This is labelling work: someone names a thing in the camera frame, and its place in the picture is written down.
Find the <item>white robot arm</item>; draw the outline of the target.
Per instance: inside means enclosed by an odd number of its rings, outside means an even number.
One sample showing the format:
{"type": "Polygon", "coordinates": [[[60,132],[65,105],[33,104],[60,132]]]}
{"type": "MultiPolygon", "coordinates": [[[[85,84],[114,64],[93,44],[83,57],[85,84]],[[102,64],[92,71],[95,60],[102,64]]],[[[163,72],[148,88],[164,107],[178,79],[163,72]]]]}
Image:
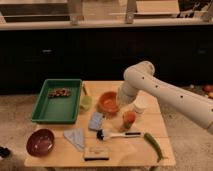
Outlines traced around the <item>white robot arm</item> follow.
{"type": "Polygon", "coordinates": [[[125,69],[124,82],[117,92],[119,106],[132,103],[140,90],[170,104],[208,133],[213,135],[213,100],[154,77],[155,67],[142,61],[125,69]]]}

